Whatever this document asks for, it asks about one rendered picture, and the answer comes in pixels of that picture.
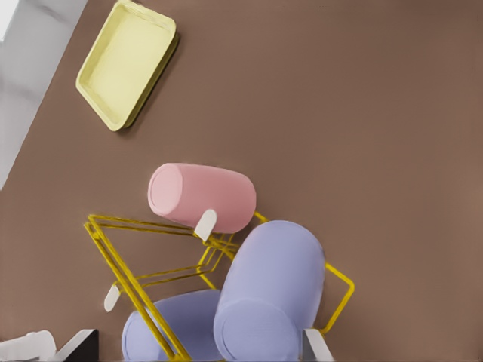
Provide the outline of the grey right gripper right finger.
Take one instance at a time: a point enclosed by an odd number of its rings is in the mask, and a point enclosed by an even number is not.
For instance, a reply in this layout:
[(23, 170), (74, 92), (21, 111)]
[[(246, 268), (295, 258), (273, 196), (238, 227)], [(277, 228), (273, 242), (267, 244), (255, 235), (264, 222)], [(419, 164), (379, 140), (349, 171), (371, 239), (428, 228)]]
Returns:
[(303, 330), (302, 362), (334, 362), (324, 337), (317, 329)]

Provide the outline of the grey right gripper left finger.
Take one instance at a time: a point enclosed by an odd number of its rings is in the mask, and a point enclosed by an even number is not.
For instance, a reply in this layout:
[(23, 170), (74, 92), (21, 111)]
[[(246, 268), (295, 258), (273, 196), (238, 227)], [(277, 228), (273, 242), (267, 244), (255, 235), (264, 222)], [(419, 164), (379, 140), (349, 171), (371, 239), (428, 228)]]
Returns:
[(99, 332), (78, 331), (56, 354), (55, 362), (99, 362)]

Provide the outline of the white rounded object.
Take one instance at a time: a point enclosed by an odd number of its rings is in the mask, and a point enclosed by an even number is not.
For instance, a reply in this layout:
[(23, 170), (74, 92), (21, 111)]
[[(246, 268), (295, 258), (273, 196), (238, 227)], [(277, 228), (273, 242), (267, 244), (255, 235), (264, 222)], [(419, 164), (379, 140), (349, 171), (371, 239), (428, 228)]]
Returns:
[(54, 337), (48, 330), (30, 332), (25, 336), (0, 342), (0, 362), (46, 361), (56, 352)]

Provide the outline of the large lavender cylindrical cup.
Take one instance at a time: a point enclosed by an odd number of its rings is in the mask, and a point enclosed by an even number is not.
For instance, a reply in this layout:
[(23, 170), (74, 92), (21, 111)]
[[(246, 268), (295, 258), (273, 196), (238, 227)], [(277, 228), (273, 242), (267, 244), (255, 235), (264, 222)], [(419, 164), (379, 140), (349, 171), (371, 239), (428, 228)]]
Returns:
[(297, 361), (324, 281), (324, 251), (308, 229), (284, 220), (254, 228), (232, 262), (214, 317), (223, 359)]

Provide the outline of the small lavender cylindrical cup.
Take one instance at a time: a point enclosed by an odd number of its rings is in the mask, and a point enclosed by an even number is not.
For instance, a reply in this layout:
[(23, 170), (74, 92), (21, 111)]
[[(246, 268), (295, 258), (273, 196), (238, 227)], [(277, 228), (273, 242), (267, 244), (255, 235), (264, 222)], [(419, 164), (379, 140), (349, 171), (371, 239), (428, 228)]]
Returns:
[[(172, 296), (154, 303), (194, 361), (223, 359), (213, 334), (219, 299), (219, 290), (208, 289)], [(122, 354), (126, 362), (168, 359), (138, 311), (131, 313), (125, 323)]]

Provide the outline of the pink cylindrical cup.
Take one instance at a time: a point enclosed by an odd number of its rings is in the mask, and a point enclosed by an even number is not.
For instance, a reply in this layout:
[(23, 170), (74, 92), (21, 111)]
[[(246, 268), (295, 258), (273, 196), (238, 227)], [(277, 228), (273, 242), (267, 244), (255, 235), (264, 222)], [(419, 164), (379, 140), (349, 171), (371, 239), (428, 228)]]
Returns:
[(153, 213), (196, 227), (206, 210), (217, 213), (213, 231), (234, 234), (251, 221), (257, 194), (238, 172), (199, 164), (167, 163), (152, 175), (147, 198)]

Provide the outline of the pale yellow rectangular tray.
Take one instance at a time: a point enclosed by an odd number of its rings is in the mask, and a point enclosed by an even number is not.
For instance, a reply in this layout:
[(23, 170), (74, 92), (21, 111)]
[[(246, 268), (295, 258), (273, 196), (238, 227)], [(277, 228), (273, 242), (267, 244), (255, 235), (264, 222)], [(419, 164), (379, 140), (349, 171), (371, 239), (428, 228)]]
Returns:
[(110, 131), (130, 127), (178, 42), (173, 19), (118, 0), (79, 70), (76, 89)]

